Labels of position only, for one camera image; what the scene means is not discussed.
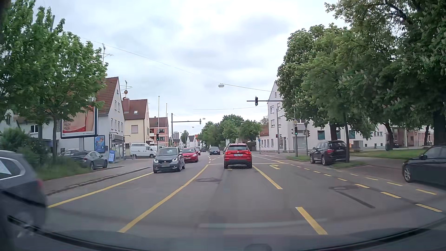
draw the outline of advertisement poster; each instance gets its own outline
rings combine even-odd
[[[105,135],[95,137],[95,151],[105,153]]]
[[[83,138],[97,135],[97,109],[77,113],[73,121],[62,120],[61,138]]]

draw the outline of manhole cover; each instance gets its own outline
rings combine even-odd
[[[220,182],[221,179],[217,178],[203,178],[203,179],[196,179],[197,182]]]

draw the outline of rear windshield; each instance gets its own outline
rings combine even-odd
[[[338,149],[340,147],[346,147],[347,145],[344,142],[333,142],[328,144],[330,149]]]
[[[182,153],[195,152],[194,148],[184,148]]]
[[[227,149],[228,151],[242,151],[242,150],[249,150],[249,148],[247,146],[228,146]]]

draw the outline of red suv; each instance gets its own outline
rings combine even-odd
[[[252,155],[246,144],[229,144],[224,153],[224,168],[230,165],[246,165],[252,168]]]

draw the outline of billboard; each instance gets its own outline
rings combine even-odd
[[[84,113],[77,113],[73,121],[62,120],[61,138],[85,138],[98,135],[98,110],[89,107]]]

